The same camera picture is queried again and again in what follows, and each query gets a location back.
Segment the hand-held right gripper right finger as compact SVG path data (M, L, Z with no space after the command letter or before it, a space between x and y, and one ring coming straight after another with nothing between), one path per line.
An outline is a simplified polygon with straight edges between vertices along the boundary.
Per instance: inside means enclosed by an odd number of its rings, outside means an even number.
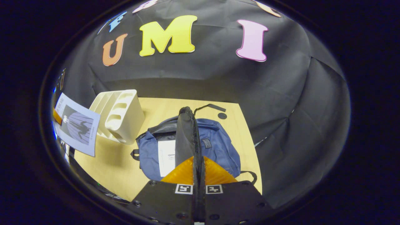
M253 180L238 181L213 160L205 162L205 224L257 225L273 215Z

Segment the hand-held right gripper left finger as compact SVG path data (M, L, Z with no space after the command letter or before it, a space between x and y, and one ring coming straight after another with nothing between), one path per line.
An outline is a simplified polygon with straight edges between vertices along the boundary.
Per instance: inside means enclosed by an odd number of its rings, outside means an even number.
M194 225L196 185L194 158L178 165L161 181L150 180L129 204L129 210L157 225Z

